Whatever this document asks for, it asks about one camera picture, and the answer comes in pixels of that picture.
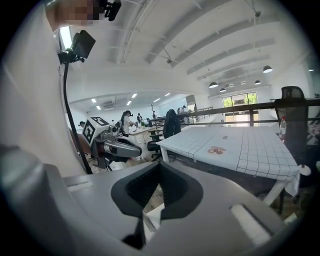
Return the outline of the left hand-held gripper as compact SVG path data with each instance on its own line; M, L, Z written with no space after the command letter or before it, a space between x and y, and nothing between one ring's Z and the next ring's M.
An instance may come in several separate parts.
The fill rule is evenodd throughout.
M94 165L112 172L110 164L126 163L131 158L141 156L142 148L127 137L118 137L118 128L101 117L88 117L82 135L90 147L90 153L97 160Z

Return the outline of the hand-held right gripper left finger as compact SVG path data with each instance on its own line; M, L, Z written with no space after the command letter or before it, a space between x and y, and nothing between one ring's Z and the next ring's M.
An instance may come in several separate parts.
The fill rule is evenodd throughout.
M156 190L160 165L63 178L77 256L160 256L146 240L143 209Z

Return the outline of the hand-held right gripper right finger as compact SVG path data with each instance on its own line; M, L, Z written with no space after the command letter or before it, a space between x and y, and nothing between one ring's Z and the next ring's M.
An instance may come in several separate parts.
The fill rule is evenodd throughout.
M148 256L246 256L262 251L285 224L267 204L235 182L178 163L162 162L165 173L191 178L175 212L188 208L198 192L199 204L182 218L161 219L145 246Z

